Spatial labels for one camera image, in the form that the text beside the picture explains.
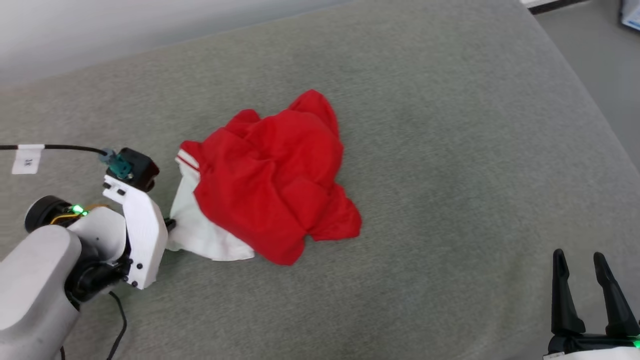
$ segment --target yellow wire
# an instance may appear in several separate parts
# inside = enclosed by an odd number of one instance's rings
[[[58,221],[58,219],[61,219],[61,218],[74,218],[74,217],[78,217],[78,216],[79,216],[78,214],[64,214],[64,215],[58,215],[58,216],[54,217],[54,218],[53,218],[53,220],[51,220],[51,222],[50,222],[49,224],[50,224],[50,225],[53,225],[53,224],[55,224],[55,223]]]
[[[94,204],[94,205],[89,205],[86,208],[84,208],[84,211],[89,211],[95,208],[100,208],[100,207],[106,207],[106,208],[110,208],[109,205],[107,204]],[[56,222],[58,222],[59,219],[61,218],[74,218],[74,217],[80,217],[82,216],[82,213],[80,214],[64,214],[64,215],[58,215],[56,217],[53,218],[53,220],[51,220],[51,222],[49,223],[49,225],[53,225]]]

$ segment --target white cloth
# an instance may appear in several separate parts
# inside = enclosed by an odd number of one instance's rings
[[[254,257],[253,249],[242,240],[211,222],[200,211],[193,191],[200,182],[198,163],[180,150],[177,161],[182,181],[175,194],[170,216],[176,226],[169,232],[166,248],[193,252],[215,261],[244,260]]]

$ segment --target black cable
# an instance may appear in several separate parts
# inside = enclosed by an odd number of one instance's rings
[[[116,353],[116,350],[118,350],[118,345],[120,344],[120,340],[122,340],[122,336],[124,335],[124,332],[127,330],[127,317],[124,316],[124,310],[122,309],[122,303],[120,302],[120,299],[116,296],[116,294],[113,293],[113,291],[109,291],[109,295],[111,295],[118,303],[118,308],[120,309],[120,315],[122,315],[122,330],[120,330],[120,334],[118,334],[116,341],[114,341],[113,346],[111,347],[111,351],[109,352],[109,357],[107,357],[107,360],[111,360],[113,358],[113,355]]]
[[[79,151],[89,151],[95,152],[100,155],[107,155],[107,153],[103,150],[96,149],[94,147],[89,146],[76,146],[76,145],[53,145],[53,144],[45,144],[45,149],[53,149],[53,150],[79,150]],[[17,150],[18,145],[0,145],[0,150]]]

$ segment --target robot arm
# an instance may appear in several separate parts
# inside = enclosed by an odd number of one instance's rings
[[[0,359],[52,359],[82,303],[120,281],[144,289],[156,280],[172,224],[147,195],[159,171],[126,148],[105,162],[103,195],[124,215],[107,207],[77,213],[44,197],[25,218],[30,234],[0,263]]]
[[[602,253],[593,254],[598,284],[604,293],[609,324],[606,335],[585,334],[569,290],[569,267],[564,252],[554,252],[551,332],[545,360],[640,359],[640,325]]]

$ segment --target white label tag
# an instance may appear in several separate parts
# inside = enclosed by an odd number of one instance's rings
[[[12,174],[35,174],[38,172],[42,149],[18,149],[15,151]]]

